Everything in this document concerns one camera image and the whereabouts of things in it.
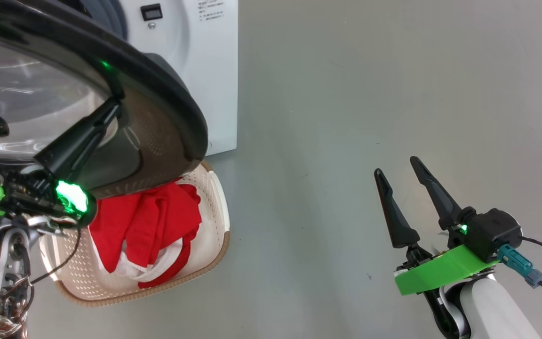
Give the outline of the red garment white cuff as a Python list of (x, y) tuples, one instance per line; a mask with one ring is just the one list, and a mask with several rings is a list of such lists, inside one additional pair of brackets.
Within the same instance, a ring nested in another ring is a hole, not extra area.
[(123, 241), (138, 266), (153, 264), (160, 249), (181, 238), (196, 238), (202, 223), (200, 196), (190, 184), (170, 183), (141, 193), (104, 198), (89, 226), (99, 269), (110, 273)]

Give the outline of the dark round washing machine door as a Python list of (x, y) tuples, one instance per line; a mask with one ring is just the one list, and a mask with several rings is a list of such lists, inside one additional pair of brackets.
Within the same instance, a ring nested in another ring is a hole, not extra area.
[(0, 0), (0, 179), (47, 177), (45, 156), (78, 149), (58, 138), (101, 111), (111, 121), (71, 176), (98, 199), (172, 182), (205, 156), (204, 115), (161, 57), (58, 0)]

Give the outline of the white front-load washing machine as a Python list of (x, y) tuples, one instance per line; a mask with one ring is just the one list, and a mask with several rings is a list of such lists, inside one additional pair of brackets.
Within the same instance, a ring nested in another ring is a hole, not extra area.
[[(200, 22), (197, 0), (119, 0), (128, 41), (162, 57), (186, 84), (208, 124), (209, 156), (237, 147), (239, 0), (224, 17)], [(141, 6), (161, 4), (163, 18), (144, 21)]]

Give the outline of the black door lock window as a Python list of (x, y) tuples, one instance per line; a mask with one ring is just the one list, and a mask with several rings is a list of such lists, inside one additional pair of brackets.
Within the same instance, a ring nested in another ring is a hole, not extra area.
[(141, 6), (140, 11), (144, 21), (155, 21), (163, 18), (163, 11), (159, 3)]

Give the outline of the grey rubber door seal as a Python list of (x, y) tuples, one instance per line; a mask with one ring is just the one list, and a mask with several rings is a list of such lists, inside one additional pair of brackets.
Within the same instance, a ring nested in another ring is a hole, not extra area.
[(119, 0), (58, 0), (75, 9), (122, 39), (128, 38), (128, 25)]

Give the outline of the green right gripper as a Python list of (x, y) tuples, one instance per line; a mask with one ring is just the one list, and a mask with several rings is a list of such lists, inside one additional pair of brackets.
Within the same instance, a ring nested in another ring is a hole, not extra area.
[[(434, 204), (439, 217), (439, 227), (447, 230), (459, 225), (462, 208), (419, 157), (412, 156), (409, 161), (419, 183), (426, 188)], [(497, 260), (484, 262), (465, 245), (432, 258), (432, 253), (420, 247), (420, 236), (402, 214), (393, 198), (393, 188), (381, 168), (374, 170), (374, 179), (392, 247), (406, 249), (407, 263), (421, 263), (414, 268), (398, 269), (394, 273), (394, 281), (400, 294), (418, 294), (457, 283), (498, 263)]]

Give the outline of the cream perforated laundry basket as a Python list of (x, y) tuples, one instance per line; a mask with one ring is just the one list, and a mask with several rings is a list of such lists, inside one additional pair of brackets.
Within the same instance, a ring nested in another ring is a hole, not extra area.
[(40, 255), (47, 272), (56, 269), (51, 279), (69, 301), (83, 307), (105, 307), (148, 298), (179, 287), (207, 274), (223, 259), (230, 244), (230, 218), (223, 187), (212, 167), (204, 162), (180, 183), (193, 185), (200, 196), (202, 223), (191, 242), (186, 266), (174, 279), (155, 288), (138, 288), (126, 277), (101, 272), (87, 230), (81, 238), (71, 230), (66, 237), (43, 236)]

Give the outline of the small printed text label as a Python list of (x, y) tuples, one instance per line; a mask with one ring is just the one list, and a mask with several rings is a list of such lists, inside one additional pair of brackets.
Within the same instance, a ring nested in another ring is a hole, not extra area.
[(209, 22), (224, 17), (226, 0), (197, 0), (200, 22)]

